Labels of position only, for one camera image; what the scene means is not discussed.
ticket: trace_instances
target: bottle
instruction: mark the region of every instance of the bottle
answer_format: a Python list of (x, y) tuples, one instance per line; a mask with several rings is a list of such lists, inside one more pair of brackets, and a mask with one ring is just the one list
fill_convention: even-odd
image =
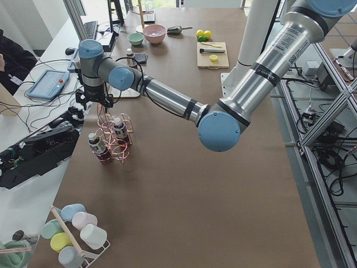
[(98, 137), (96, 134), (91, 133), (88, 135), (89, 146), (99, 159), (102, 164), (107, 164), (112, 160), (112, 153), (106, 147), (103, 140)]
[(113, 130), (116, 138), (118, 139), (119, 145), (124, 145), (125, 143), (130, 145), (130, 138), (127, 130), (127, 125), (119, 118), (114, 119)]
[[(133, 58), (134, 57), (134, 53), (132, 51), (132, 49), (127, 49), (127, 57)], [(136, 61), (132, 60), (132, 59), (127, 59), (128, 61), (128, 66), (131, 68), (138, 68), (138, 65), (136, 63)]]

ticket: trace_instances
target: person's hand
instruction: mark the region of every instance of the person's hand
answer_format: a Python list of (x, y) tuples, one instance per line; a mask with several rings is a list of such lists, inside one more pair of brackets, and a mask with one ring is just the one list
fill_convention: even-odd
[(5, 71), (5, 61), (2, 54), (0, 54), (0, 71)]

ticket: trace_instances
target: black sleeve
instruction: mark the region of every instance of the black sleeve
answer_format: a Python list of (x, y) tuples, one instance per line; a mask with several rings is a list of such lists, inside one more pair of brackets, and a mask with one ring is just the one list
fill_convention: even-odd
[(6, 52), (9, 53), (13, 60), (15, 60), (20, 66), (25, 67), (30, 71), (37, 63), (36, 58), (31, 54), (31, 52), (24, 50), (22, 46), (10, 40), (9, 38), (3, 37), (4, 47)]

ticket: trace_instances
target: metal scoop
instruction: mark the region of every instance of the metal scoop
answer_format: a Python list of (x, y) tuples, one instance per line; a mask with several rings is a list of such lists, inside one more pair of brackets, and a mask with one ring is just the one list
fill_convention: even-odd
[(182, 26), (172, 26), (167, 28), (167, 34), (169, 35), (179, 35), (182, 30), (192, 29), (192, 26), (189, 27), (182, 27)]

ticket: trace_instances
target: computer mouse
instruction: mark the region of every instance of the computer mouse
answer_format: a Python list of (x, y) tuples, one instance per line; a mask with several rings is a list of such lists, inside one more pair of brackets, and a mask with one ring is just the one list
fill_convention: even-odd
[(67, 47), (65, 50), (66, 55), (72, 55), (76, 49), (73, 47)]

